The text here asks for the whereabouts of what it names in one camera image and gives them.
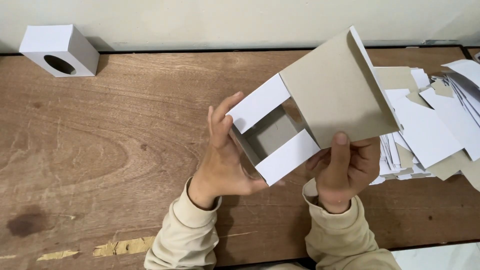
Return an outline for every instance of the cardboard box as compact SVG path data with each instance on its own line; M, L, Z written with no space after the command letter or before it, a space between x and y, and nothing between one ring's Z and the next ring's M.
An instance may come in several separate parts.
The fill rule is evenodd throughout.
M19 51L55 77L95 76L100 56L73 25L27 26Z
M338 131L352 141L399 131L382 89L352 26L274 75L227 114L246 155L272 185L330 147ZM288 98L302 123L283 109Z

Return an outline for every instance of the yellow tape residue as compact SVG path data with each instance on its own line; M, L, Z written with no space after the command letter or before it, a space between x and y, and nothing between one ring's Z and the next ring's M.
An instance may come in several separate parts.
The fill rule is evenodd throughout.
M61 259L61 258L65 258L65 257L68 257L68 256L75 255L78 252L79 251L64 250L64 251L59 251L59 252L54 252L54 253L48 253L48 254L43 254L42 257L40 257L36 260Z
M13 259L13 258L16 258L16 257L17 257L16 255L0 256L0 260L1 260L1 259Z
M147 251L153 244L155 236L141 237L125 241L99 245L93 251L94 257L105 257L119 254L134 254Z

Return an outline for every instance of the sleeve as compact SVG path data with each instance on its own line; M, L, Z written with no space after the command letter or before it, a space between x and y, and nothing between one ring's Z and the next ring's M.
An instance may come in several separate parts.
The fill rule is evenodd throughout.
M342 214L330 214L318 206L315 179L303 187L303 196L312 216L312 229L305 237L307 253L317 269L400 270L392 253L378 248L358 196Z
M190 180L181 196L170 204L162 228L147 252L146 269L211 270L216 264L216 210L222 199L217 199L211 211L197 208L187 194Z

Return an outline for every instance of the circular hole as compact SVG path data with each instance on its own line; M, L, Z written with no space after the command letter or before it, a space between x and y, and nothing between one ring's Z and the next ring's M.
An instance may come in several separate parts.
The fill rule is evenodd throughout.
M65 60L60 59L56 56L47 54L46 56L43 57L43 59L52 68L54 68L54 69L56 69L56 70L58 70L62 73L65 73L65 74L68 74L68 75L75 75L77 73L77 71L75 70L74 67L72 67L72 65L70 65Z

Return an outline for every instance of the person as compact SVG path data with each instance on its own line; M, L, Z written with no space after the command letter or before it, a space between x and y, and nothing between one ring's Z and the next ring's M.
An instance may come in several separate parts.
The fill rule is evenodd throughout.
M215 266L216 210L222 196L250 195L267 188L262 178L250 176L240 163L240 152L229 135L233 124L226 113L243 99L241 92L226 98L217 109L208 108L209 145L205 157L183 193L175 199L163 226L145 257L149 270L203 269ZM307 169L323 169L303 187L312 216L305 237L316 269L399 270L392 253L379 249L364 217L357 194L379 173L380 138L349 142L345 133L334 135L332 146L306 162ZM282 264L271 269L299 270Z

